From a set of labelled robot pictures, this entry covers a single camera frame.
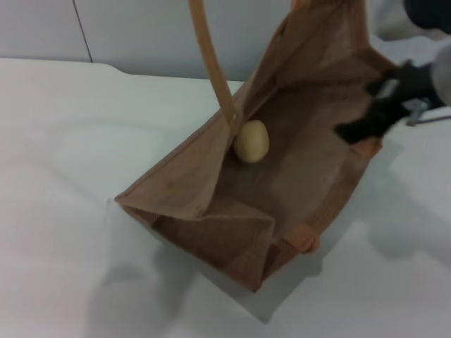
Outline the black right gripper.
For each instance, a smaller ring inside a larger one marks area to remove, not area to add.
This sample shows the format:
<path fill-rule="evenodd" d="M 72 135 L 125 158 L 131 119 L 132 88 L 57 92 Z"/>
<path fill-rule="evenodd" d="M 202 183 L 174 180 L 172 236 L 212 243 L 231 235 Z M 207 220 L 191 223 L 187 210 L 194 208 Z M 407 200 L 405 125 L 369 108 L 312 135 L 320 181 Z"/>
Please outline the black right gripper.
<path fill-rule="evenodd" d="M 362 117 L 334 127 L 336 135 L 348 144 L 383 137 L 403 118 L 407 123 L 434 122 L 435 119 L 424 116 L 440 108 L 440 98 L 432 81 L 432 63 L 416 66 L 412 60 L 407 60 L 368 83 L 365 91 L 371 96 L 382 96 L 384 104 L 372 104 Z"/>

